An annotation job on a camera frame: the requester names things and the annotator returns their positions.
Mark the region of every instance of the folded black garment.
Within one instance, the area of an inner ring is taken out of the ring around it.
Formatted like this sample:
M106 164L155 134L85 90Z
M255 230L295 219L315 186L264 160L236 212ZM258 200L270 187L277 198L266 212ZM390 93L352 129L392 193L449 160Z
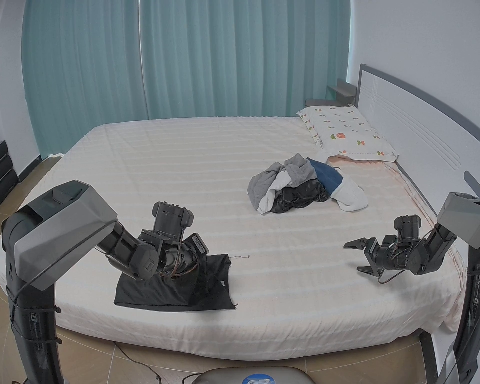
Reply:
M318 179L308 180L298 187L285 187L277 191L270 212L284 213L291 208L306 207L314 201L324 202L328 197L328 192Z
M235 309L228 290L227 254L202 256L199 266L177 278L155 275L137 281L121 274L115 305L162 312Z

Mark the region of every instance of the pillow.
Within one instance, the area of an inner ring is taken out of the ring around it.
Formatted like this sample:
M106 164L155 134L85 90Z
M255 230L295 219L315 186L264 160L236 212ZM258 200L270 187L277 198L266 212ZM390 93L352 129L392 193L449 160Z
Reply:
M398 153L354 106L313 106L297 112L319 148L315 160L330 156L352 160L395 161Z

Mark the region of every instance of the pile of clothes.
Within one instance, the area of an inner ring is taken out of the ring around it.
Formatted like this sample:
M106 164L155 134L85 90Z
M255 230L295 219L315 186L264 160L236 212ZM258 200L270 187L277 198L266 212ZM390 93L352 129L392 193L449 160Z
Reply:
M335 199L340 209L347 212L368 205L365 193L349 176L298 153L283 165L275 162L252 177L247 193L260 214L283 213L312 202L324 202L328 197Z

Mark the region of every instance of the bed sheet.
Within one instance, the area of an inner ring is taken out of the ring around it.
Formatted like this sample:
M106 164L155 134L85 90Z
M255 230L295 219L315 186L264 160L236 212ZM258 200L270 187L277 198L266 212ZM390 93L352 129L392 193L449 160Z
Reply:
M153 312L113 304L120 272L89 252L58 282L59 326L91 336L238 359L275 360L387 343L445 321L458 327L466 278L453 251L435 273L403 273L388 284L360 274L363 252L346 241L394 233L405 214L434 216L395 164L333 158L367 194L369 206L343 212L334 201L259 215L246 188L275 161L317 149L298 117L194 118L106 124L80 140L26 198L78 179L91 184L137 235L152 205L190 209L210 254L228 253L235 310ZM5 283L4 253L0 282Z

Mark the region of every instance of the white cloth on floor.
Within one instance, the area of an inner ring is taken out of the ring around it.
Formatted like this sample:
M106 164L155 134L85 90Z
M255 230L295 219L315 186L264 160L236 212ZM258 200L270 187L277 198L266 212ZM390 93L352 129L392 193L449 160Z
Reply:
M337 171L343 176L343 180L330 197L336 200L342 211L352 212L365 208L368 205L368 199L363 189L349 175L345 175L339 169Z
M258 213L263 215L264 213L270 212L275 201L275 193L289 185L291 182L292 178L288 172L286 170L280 171L273 183L268 187L265 196L260 200L257 209Z

